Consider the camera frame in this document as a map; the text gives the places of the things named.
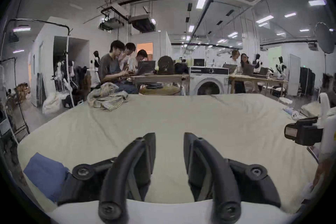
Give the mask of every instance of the washing machine door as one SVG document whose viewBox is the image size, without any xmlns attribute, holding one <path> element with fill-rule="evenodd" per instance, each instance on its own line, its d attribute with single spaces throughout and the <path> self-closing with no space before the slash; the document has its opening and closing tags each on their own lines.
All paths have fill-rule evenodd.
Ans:
<svg viewBox="0 0 336 224">
<path fill-rule="evenodd" d="M 223 94 L 224 88 L 223 83 L 221 83 L 216 78 L 205 78 L 199 81 L 195 86 L 192 95 L 211 95 L 211 94 Z"/>
</svg>

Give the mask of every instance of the striped cloth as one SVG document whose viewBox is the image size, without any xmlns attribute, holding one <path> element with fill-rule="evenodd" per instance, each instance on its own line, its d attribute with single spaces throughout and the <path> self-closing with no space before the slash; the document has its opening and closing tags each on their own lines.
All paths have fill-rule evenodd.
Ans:
<svg viewBox="0 0 336 224">
<path fill-rule="evenodd" d="M 93 90 L 87 96 L 91 107 L 112 111 L 127 102 L 128 93 L 118 92 L 119 87 L 111 82 L 104 83 L 100 89 Z"/>
</svg>

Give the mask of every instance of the white washing machine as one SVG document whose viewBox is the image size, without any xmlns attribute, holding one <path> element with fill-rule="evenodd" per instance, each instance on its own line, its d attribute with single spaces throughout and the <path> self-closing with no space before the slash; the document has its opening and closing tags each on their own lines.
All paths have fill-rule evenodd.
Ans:
<svg viewBox="0 0 336 224">
<path fill-rule="evenodd" d="M 228 87 L 228 68 L 190 67 L 190 95 L 224 94 Z"/>
</svg>

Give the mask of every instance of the white plastic bag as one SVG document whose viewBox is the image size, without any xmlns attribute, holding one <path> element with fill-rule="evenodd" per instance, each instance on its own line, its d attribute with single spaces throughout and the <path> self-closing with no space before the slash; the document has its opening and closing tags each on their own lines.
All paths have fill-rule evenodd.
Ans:
<svg viewBox="0 0 336 224">
<path fill-rule="evenodd" d="M 55 92 L 49 94 L 42 107 L 43 114 L 54 113 L 60 110 L 62 104 L 61 96 Z"/>
</svg>

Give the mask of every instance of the white mattress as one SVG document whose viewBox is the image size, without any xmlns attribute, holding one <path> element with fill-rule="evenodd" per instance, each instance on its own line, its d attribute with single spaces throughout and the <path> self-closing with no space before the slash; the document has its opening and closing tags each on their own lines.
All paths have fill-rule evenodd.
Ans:
<svg viewBox="0 0 336 224">
<path fill-rule="evenodd" d="M 147 202 L 193 202 L 183 159 L 183 134 L 208 140 L 223 157 L 267 168 L 282 209 L 294 213 L 300 193 L 312 182 L 317 163 L 305 146 L 284 137 L 293 121 L 285 106 L 261 94 L 212 96 L 129 95 L 112 111 L 86 103 L 70 109 L 29 134 L 18 146 L 22 170 L 36 153 L 72 168 L 117 156 L 136 137 L 156 133 L 156 159 Z M 28 179 L 46 211 L 56 206 Z"/>
</svg>

